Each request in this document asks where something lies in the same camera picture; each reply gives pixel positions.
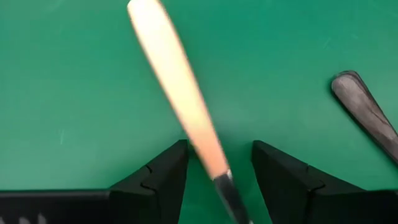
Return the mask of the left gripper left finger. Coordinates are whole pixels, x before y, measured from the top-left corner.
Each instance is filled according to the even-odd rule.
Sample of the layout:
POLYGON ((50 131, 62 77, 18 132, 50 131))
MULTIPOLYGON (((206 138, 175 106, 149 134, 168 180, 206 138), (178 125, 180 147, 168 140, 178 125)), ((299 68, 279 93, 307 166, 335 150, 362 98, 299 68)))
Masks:
POLYGON ((178 224, 188 142, 106 189, 0 191, 0 224, 178 224))

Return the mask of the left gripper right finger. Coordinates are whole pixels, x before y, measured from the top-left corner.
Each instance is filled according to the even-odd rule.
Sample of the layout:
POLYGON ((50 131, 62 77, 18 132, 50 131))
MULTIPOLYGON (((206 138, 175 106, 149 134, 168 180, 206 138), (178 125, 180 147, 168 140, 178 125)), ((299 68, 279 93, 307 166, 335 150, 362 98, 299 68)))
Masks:
POLYGON ((398 190, 364 190, 258 140, 251 160, 273 224, 398 224, 398 190))

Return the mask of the wooden handle silver fork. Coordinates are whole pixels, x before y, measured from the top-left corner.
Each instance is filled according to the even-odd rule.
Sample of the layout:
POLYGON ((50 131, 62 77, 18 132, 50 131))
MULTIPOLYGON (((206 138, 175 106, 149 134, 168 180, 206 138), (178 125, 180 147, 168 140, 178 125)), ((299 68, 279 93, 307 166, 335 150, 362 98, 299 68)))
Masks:
POLYGON ((230 217, 235 224, 254 224, 164 5, 160 0, 129 0, 127 11, 144 54, 230 217))

